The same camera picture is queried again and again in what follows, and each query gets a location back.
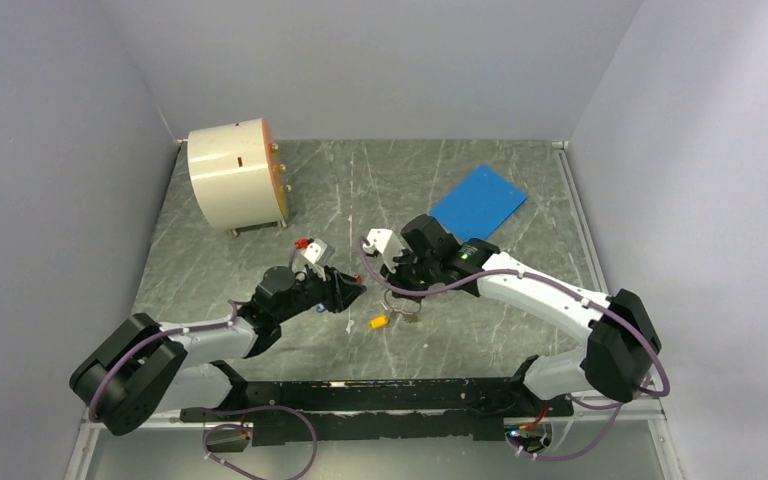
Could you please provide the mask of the large metal keyring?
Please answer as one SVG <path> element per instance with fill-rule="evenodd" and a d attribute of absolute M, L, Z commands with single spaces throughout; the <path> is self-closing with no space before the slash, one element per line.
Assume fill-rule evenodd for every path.
<path fill-rule="evenodd" d="M 421 300 L 417 298 L 397 298 L 391 291 L 383 294 L 381 305 L 384 315 L 390 323 L 416 323 L 422 310 Z"/>

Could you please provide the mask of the yellow key tag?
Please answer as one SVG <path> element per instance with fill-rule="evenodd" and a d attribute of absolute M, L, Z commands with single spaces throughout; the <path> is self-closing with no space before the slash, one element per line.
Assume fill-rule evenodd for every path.
<path fill-rule="evenodd" d="M 370 330 L 378 330 L 386 327 L 390 323 L 390 318 L 387 315 L 381 315 L 371 319 L 367 326 Z"/>

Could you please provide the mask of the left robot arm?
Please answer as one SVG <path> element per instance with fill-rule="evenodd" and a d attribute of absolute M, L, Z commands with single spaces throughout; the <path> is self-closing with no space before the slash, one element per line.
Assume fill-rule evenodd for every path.
<path fill-rule="evenodd" d="M 326 266 L 268 269 L 245 302 L 228 316 L 189 324 L 159 323 L 146 313 L 128 317 L 72 373 L 68 384 L 88 417 L 121 436 L 155 413 L 201 407 L 222 420 L 246 406 L 246 381 L 229 365 L 271 348 L 281 326 L 317 305 L 346 310 L 366 287 L 356 275 Z"/>

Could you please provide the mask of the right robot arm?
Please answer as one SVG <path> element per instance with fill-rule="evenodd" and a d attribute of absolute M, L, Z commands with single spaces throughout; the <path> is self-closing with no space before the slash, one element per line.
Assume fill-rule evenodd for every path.
<path fill-rule="evenodd" d="M 539 272 L 483 239 L 459 241 L 421 214 L 395 233 L 372 229 L 361 243 L 383 266 L 378 282 L 396 297 L 423 298 L 452 290 L 499 301 L 535 315 L 576 340 L 575 349 L 525 361 L 514 376 L 510 402 L 533 415 L 548 400 L 595 390 L 625 404 L 640 394 L 664 396 L 645 385 L 664 372 L 662 344 L 642 299 L 620 289 L 588 290 Z"/>

